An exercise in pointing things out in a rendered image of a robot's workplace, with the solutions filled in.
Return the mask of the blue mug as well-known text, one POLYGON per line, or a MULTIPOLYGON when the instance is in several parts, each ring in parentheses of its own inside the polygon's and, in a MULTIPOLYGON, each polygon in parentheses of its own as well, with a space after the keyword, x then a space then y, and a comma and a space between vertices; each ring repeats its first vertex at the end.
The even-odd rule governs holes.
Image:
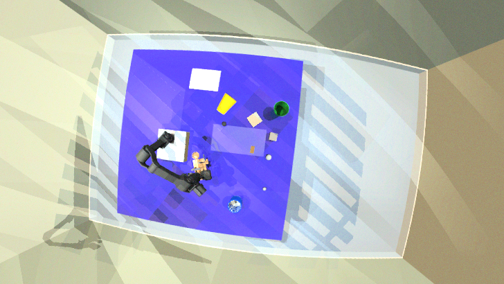
POLYGON ((228 209, 231 213, 240 212, 242 206, 242 199, 238 195, 232 196, 230 202, 228 203, 228 209))

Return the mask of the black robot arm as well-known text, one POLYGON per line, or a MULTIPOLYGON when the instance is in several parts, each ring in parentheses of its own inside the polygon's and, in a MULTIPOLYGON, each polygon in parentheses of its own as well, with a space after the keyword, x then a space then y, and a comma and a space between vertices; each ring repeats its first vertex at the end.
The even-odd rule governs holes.
POLYGON ((155 151, 159 148, 165 149, 168 143, 174 143, 174 133, 170 134, 166 131, 160 135, 156 142, 152 145, 144 145, 136 154, 136 160, 140 165, 155 175, 168 180, 169 182, 175 184, 176 188, 184 193, 191 193, 193 190, 199 197, 203 195, 207 190, 204 188, 202 183, 197 183, 197 178, 194 175, 178 175, 171 170, 161 166, 157 161, 155 151), (146 161, 151 157, 152 164, 150 166, 146 165, 146 161))

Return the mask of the dark green cup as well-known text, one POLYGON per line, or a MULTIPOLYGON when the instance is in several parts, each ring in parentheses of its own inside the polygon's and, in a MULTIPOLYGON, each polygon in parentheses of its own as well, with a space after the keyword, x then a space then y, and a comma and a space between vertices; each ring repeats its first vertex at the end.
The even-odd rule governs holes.
POLYGON ((278 101, 274 106, 274 111, 278 116, 284 116, 289 112, 289 106, 284 101, 278 101))

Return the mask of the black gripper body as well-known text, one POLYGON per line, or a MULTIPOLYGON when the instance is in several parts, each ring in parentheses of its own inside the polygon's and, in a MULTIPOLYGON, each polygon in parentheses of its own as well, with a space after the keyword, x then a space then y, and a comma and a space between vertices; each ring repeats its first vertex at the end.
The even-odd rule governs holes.
POLYGON ((200 181, 201 178, 205 178, 206 181, 212 179, 211 171, 209 170, 203 170, 200 174, 198 172, 191 173, 191 175, 194 175, 197 178, 197 183, 198 180, 200 181))

